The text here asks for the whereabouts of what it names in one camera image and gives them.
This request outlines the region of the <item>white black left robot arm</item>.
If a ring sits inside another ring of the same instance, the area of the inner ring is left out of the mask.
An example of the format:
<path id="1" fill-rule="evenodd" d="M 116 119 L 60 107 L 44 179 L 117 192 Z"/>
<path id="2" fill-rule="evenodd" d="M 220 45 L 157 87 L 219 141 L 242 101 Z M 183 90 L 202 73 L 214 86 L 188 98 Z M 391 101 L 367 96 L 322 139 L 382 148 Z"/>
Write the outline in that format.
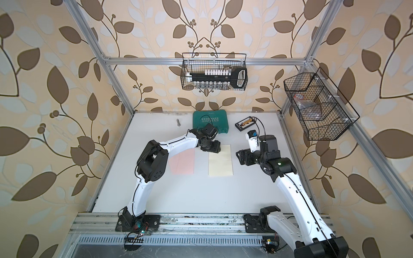
<path id="1" fill-rule="evenodd" d="M 204 152 L 219 153 L 220 142 L 215 139 L 217 134 L 218 129 L 208 123 L 200 130 L 188 130 L 185 135 L 170 141 L 159 143 L 151 140 L 148 142 L 137 161 L 134 170 L 137 178 L 136 188 L 130 203 L 122 211 L 122 217 L 130 225 L 143 219 L 153 185 L 164 175 L 169 157 L 193 148 L 200 148 Z"/>

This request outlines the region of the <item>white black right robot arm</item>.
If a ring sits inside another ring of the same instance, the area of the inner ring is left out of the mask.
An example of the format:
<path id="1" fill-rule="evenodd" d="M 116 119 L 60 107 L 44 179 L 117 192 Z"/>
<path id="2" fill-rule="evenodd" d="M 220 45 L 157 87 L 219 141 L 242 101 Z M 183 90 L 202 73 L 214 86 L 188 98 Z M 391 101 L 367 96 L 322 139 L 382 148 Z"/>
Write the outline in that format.
<path id="1" fill-rule="evenodd" d="M 246 133 L 248 149 L 236 152 L 242 165 L 259 165 L 287 200 L 296 219 L 288 220 L 277 206 L 260 211 L 263 230 L 275 231 L 293 250 L 296 258 L 345 258 L 349 247 L 336 236 L 320 216 L 305 192 L 297 170 L 290 159 L 283 158 L 273 135 L 259 136 L 255 130 Z"/>

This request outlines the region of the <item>yellow letter paper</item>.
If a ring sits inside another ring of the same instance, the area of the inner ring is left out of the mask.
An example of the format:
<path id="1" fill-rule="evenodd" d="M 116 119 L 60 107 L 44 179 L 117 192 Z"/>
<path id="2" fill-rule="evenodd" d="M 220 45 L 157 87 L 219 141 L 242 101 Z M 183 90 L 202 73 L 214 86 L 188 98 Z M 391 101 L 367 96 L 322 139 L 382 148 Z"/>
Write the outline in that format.
<path id="1" fill-rule="evenodd" d="M 233 175 L 231 145 L 221 145 L 219 153 L 209 153 L 209 171 L 211 177 Z"/>

